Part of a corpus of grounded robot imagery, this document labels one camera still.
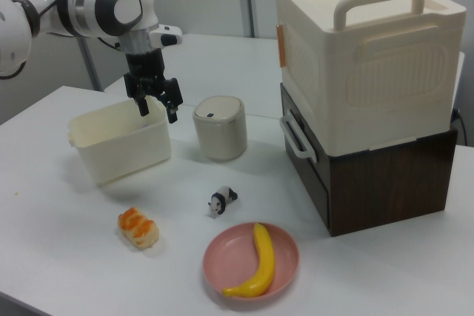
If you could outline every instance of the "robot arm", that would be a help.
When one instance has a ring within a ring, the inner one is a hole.
[[[43,33],[118,36],[130,70],[124,76],[127,94],[141,115],[148,114],[145,96],[153,95],[167,108],[169,122],[177,119],[181,92],[175,78],[164,78],[161,49],[181,43],[182,32],[159,24],[153,0],[0,0],[1,78],[21,71],[32,38]]]

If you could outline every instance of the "white plastic container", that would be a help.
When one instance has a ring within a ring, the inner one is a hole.
[[[283,85],[328,155],[449,129],[464,7],[449,0],[276,2]]]
[[[77,116],[69,141],[92,179],[103,184],[170,157],[166,109],[147,97],[150,113],[140,116],[133,99]]]
[[[194,125],[202,152],[213,160],[238,157],[247,146],[244,103],[233,96],[212,96],[194,110]]]

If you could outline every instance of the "pink plate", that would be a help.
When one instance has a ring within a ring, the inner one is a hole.
[[[236,286],[255,274],[258,254],[253,241],[254,223],[243,223],[226,229],[214,238],[204,253],[204,276],[221,294],[224,287]],[[232,297],[243,301],[261,300],[286,288],[295,277],[299,252],[295,241],[283,229],[263,223],[270,233],[275,251],[275,277],[268,290],[259,297]]]

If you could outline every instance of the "toy banana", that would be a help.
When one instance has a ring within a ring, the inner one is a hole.
[[[264,225],[256,223],[253,227],[253,240],[258,253],[258,270],[239,286],[223,288],[225,296],[256,297],[264,294],[275,275],[275,253],[272,240]]]

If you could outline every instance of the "panda figurine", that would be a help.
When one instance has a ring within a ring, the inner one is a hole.
[[[223,186],[215,192],[210,198],[210,203],[207,203],[210,206],[212,216],[222,215],[226,205],[237,200],[237,197],[237,193],[228,186]]]

